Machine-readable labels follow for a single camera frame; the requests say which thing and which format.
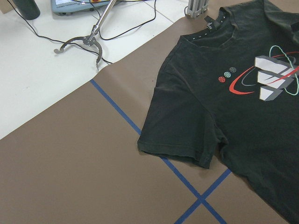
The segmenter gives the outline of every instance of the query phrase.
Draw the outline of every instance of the black cable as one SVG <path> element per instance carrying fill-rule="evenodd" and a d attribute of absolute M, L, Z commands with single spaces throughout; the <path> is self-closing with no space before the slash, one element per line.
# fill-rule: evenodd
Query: black cable
<path fill-rule="evenodd" d="M 92 5 L 92 7 L 94 8 L 94 10 L 97 11 L 97 13 L 99 14 L 99 17 L 101 17 L 100 12 L 98 11 L 98 9 L 97 9 L 97 8 L 94 6 L 94 4 L 92 4 L 90 1 L 91 1 L 91 0 L 89 0 L 89 4 Z"/>
<path fill-rule="evenodd" d="M 156 1 L 157 1 L 157 0 L 155 0 L 155 3 L 154 3 L 155 16 L 154 16 L 153 19 L 148 20 L 148 21 L 146 21 L 146 22 L 144 22 L 144 23 L 142 23 L 142 24 L 140 24 L 140 25 L 138 25 L 138 26 L 135 26 L 135 27 L 133 27 L 133 28 L 131 28 L 131 29 L 129 29 L 129 30 L 127 30 L 127 31 L 125 31 L 125 32 L 123 32 L 123 33 L 117 35 L 117 36 L 114 36 L 114 37 L 111 37 L 111 38 L 107 38 L 107 39 L 106 39 L 106 38 L 103 38 L 103 37 L 101 36 L 100 30 L 99 30 L 99 36 L 100 36 L 100 38 L 101 38 L 102 40 L 104 40 L 104 41 L 110 41 L 110 40 L 113 40 L 113 39 L 115 39 L 115 38 L 117 38 L 117 37 L 119 37 L 119 36 L 121 36 L 121 35 L 124 35 L 125 33 L 131 31 L 132 29 L 136 29 L 136 28 L 138 28 L 138 27 L 143 26 L 143 25 L 146 24 L 146 23 L 152 22 L 153 20 L 155 20 L 155 18 L 156 18 L 156 16 L 157 16 L 157 11 L 156 11 Z"/>
<path fill-rule="evenodd" d="M 32 31 L 35 33 L 35 35 L 36 36 L 38 36 L 38 37 L 41 37 L 41 38 L 45 38 L 45 39 L 47 39 L 47 40 L 49 40 L 49 41 L 53 41 L 53 42 L 59 42 L 59 43 L 65 43 L 65 42 L 63 42 L 63 41 L 59 41 L 59 40 L 55 40 L 55 39 L 51 39 L 51 38 L 49 38 L 49 37 L 46 37 L 46 36 L 41 36 L 41 35 L 39 35 L 39 34 L 37 34 L 37 32 L 35 31 L 35 29 L 28 23 L 28 21 L 15 9 L 15 7 L 13 6 L 13 4 L 11 4 L 11 2 L 9 1 L 9 0 L 7 0 L 8 2 L 9 2 L 9 4 L 12 6 L 12 8 L 14 9 L 14 11 L 28 24 L 28 26 L 30 26 L 30 28 L 32 29 Z M 70 44 L 74 44 L 74 45 L 77 45 L 78 47 L 80 47 L 81 49 L 83 49 L 83 50 L 86 50 L 86 51 L 88 51 L 88 52 L 90 52 L 90 53 L 94 53 L 94 54 L 96 54 L 96 55 L 99 55 L 97 52 L 95 52 L 95 51 L 92 51 L 92 50 L 88 50 L 88 49 L 85 49 L 85 48 L 83 48 L 82 46 L 80 46 L 79 44 L 77 44 L 77 43 L 70 43 Z M 102 58 L 103 59 L 103 61 L 104 62 L 106 62 L 106 63 L 110 63 L 110 64 L 112 64 L 112 62 L 109 62 L 109 61 L 107 61 L 107 60 L 105 60 L 104 58 Z"/>
<path fill-rule="evenodd" d="M 188 8 L 188 6 L 186 6 L 185 8 L 184 8 L 184 13 L 185 13 L 185 16 L 187 16 L 187 14 L 186 14 L 186 9 Z"/>

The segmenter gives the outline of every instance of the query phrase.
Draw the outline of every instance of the small circle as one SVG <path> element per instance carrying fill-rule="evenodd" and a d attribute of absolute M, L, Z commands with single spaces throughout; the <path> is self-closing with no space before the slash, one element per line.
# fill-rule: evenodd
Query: small circle
<path fill-rule="evenodd" d="M 236 71 L 237 71 L 237 69 L 236 69 L 235 67 L 231 67 L 229 70 L 230 70 L 231 72 L 236 72 Z"/>
<path fill-rule="evenodd" d="M 231 77 L 231 74 L 230 74 L 228 71 L 226 71 L 226 72 L 224 72 L 224 76 L 225 76 L 226 78 L 229 78 L 229 77 Z"/>
<path fill-rule="evenodd" d="M 225 82 L 225 77 L 220 76 L 220 77 L 218 78 L 218 80 L 219 80 L 219 82 L 223 83 L 223 82 Z"/>

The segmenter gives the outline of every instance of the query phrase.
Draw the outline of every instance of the blue tape line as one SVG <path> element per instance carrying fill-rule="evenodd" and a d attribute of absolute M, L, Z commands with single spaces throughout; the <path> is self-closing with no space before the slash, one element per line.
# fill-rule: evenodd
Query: blue tape line
<path fill-rule="evenodd" d="M 218 179 L 203 193 L 202 197 L 206 199 L 231 172 L 230 169 L 224 171 L 223 174 L 221 174 L 220 177 L 218 177 Z"/>
<path fill-rule="evenodd" d="M 178 171 L 178 169 L 165 157 L 161 157 L 161 159 L 166 163 L 166 165 L 174 172 L 174 174 L 181 180 L 181 182 L 184 183 L 184 185 L 198 198 L 200 203 L 202 203 L 206 209 L 209 210 L 209 212 L 219 221 L 221 224 L 226 224 L 224 219 L 213 209 L 213 207 L 197 192 L 197 190 L 187 181 L 187 179 Z M 191 215 L 191 213 L 184 213 L 180 218 L 186 219 L 186 215 Z"/>
<path fill-rule="evenodd" d="M 209 210 L 209 212 L 218 220 L 220 224 L 227 224 L 205 199 L 202 199 L 201 203 L 206 207 L 206 209 Z"/>
<path fill-rule="evenodd" d="M 182 224 L 198 208 L 198 206 L 200 206 L 200 204 L 200 200 L 196 200 L 196 202 L 194 202 L 174 224 Z"/>
<path fill-rule="evenodd" d="M 103 97 L 117 110 L 117 112 L 129 123 L 129 125 L 140 135 L 140 128 L 125 114 L 125 112 L 108 96 L 108 94 L 92 79 L 90 82 L 103 95 Z"/>
<path fill-rule="evenodd" d="M 114 109 L 129 123 L 129 125 L 140 135 L 141 134 L 140 128 L 125 114 L 125 112 L 108 96 L 108 94 L 93 79 L 90 80 L 90 82 L 103 95 L 103 97 L 114 107 Z M 195 209 L 197 209 L 198 206 L 202 203 L 221 224 L 226 224 L 223 218 L 197 192 L 197 190 L 187 181 L 187 179 L 178 171 L 178 169 L 167 158 L 161 157 L 161 159 L 173 171 L 173 173 L 183 182 L 183 184 L 198 198 L 198 200 L 176 221 L 176 223 L 178 223 L 179 220 L 181 220 L 182 222 L 186 220 L 192 214 L 192 212 L 195 211 Z"/>
<path fill-rule="evenodd" d="M 201 195 L 197 190 L 187 181 L 187 179 L 178 171 L 178 169 L 165 157 L 161 157 L 163 162 L 173 171 L 173 173 L 183 182 L 183 184 L 197 197 L 200 198 Z"/>

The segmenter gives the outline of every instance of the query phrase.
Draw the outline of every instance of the t-shirt sleeve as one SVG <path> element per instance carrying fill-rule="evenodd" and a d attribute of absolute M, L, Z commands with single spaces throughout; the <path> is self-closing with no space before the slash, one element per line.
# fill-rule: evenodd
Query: t-shirt sleeve
<path fill-rule="evenodd" d="M 209 168 L 221 132 L 178 75 L 160 72 L 138 140 L 140 151 Z"/>
<path fill-rule="evenodd" d="M 299 45 L 299 13 L 283 12 L 268 0 L 264 1 L 264 12 L 271 22 L 279 26 L 295 44 Z"/>

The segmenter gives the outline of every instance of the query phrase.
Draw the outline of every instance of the t-shirt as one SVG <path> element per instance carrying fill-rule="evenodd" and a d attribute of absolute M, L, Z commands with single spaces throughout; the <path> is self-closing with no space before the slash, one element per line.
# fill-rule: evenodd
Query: t-shirt
<path fill-rule="evenodd" d="M 299 223 L 299 14 L 268 0 L 222 7 L 165 59 L 139 150 L 209 168 L 221 160 Z"/>

